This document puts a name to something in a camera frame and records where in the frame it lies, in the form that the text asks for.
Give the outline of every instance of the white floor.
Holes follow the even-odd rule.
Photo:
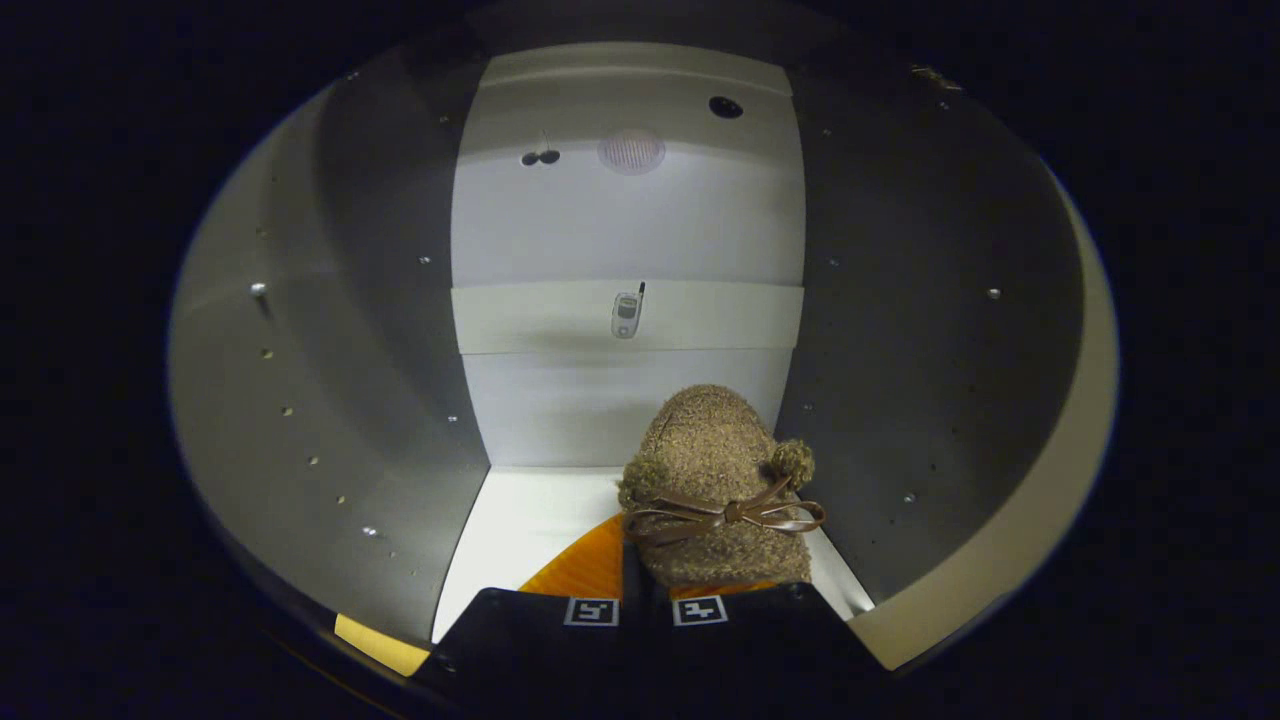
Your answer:
[[[477,592],[518,588],[616,515],[621,478],[622,468],[492,468],[444,578],[431,642],[440,642]],[[874,607],[820,529],[803,537],[813,556],[813,584],[841,619]]]

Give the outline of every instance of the cell phone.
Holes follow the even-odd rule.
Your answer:
[[[613,299],[613,322],[611,329],[618,340],[631,340],[640,327],[640,309],[644,306],[644,283],[640,292],[620,292]]]

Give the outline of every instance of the white panel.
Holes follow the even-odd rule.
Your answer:
[[[787,73],[777,65],[699,47],[649,42],[582,42],[502,55],[485,68],[480,87],[599,73],[699,76],[791,95]]]
[[[686,350],[465,355],[489,461],[581,468],[626,465],[662,404],[716,383],[740,393],[772,432],[791,350]]]
[[[744,115],[716,117],[708,100],[717,95]],[[652,172],[623,176],[600,163],[599,142],[628,128],[663,138],[666,156]],[[562,154],[556,164],[521,164],[548,147]],[[786,95],[690,74],[543,73],[483,87],[467,114],[453,186],[453,284],[800,286],[804,220],[800,133]]]
[[[809,548],[809,568],[813,573],[813,587],[827,605],[840,615],[841,620],[851,620],[854,615],[876,607],[872,596],[854,575],[854,570],[841,557],[836,546],[822,528],[800,536]]]
[[[643,350],[791,348],[804,288],[749,283],[648,282],[634,337],[613,337],[620,292],[640,281],[484,286],[453,291],[463,355]]]
[[[493,468],[453,551],[431,642],[484,588],[517,589],[620,511],[622,468]]]

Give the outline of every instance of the orange wooden surface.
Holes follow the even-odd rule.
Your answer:
[[[671,588],[672,600],[772,588],[774,583]],[[600,523],[520,587],[562,597],[622,598],[622,514]]]

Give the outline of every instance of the gray metal panel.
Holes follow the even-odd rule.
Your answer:
[[[881,603],[973,536],[1043,447],[1082,277],[1053,181],[1012,133],[906,63],[833,49],[791,74],[805,310],[778,433],[813,445],[805,496]]]
[[[321,92],[228,181],[183,269],[170,397],[238,542],[425,646],[489,468],[449,301],[453,170],[484,64],[410,67],[388,53]]]

